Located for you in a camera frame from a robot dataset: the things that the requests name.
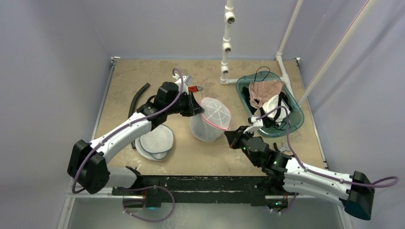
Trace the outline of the pink-trimmed white mesh laundry bag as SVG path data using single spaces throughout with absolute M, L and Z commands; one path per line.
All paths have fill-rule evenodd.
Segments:
M 200 106 L 204 112 L 190 118 L 191 133 L 204 142 L 213 142 L 229 130 L 231 113 L 219 100 L 205 97 Z

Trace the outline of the white bra with black straps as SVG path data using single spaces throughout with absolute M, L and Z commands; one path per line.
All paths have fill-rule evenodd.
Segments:
M 288 96 L 282 91 L 279 95 L 273 96 L 269 101 L 265 102 L 259 109 L 260 115 L 265 115 L 263 124 L 266 128 L 275 128 L 281 130 L 286 125 L 284 119 L 293 111 L 289 104 Z

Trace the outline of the pink bra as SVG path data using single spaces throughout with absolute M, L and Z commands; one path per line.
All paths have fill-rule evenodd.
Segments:
M 261 108 L 264 103 L 279 95 L 283 86 L 284 83 L 277 80 L 251 82 L 248 87 L 250 105 L 255 109 Z

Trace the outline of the blue-trimmed white mesh laundry bag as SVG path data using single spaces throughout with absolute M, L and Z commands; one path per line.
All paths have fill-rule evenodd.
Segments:
M 173 131 L 166 125 L 160 125 L 137 138 L 134 146 L 142 157 L 152 161 L 161 161 L 174 146 Z

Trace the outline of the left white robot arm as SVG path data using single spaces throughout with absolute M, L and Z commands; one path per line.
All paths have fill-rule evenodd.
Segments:
M 130 195 L 137 195 L 142 190 L 142 182 L 138 179 L 141 174 L 132 167 L 108 168 L 108 163 L 137 138 L 163 124 L 169 115 L 192 117 L 203 112 L 192 92 L 184 92 L 176 83 L 164 82 L 156 95 L 118 127 L 90 142 L 79 140 L 74 144 L 67 168 L 74 180 L 72 192 L 81 192 L 76 189 L 79 184 L 89 194 L 105 187 L 120 187 Z

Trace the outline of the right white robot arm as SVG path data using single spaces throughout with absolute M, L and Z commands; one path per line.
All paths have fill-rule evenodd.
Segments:
M 271 149 L 263 138 L 245 132 L 246 128 L 241 126 L 224 134 L 231 149 L 240 149 L 271 178 L 268 188 L 272 193 L 285 191 L 321 198 L 355 218 L 371 219 L 375 189 L 364 173 L 354 171 L 350 175 L 300 163 L 296 156 Z

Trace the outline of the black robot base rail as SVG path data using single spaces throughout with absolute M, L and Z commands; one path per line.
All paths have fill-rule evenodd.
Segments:
M 146 207 L 162 203 L 275 205 L 276 200 L 292 199 L 282 182 L 267 176 L 174 176 L 141 175 L 130 188 L 114 187 L 112 195 L 125 199 L 139 197 Z

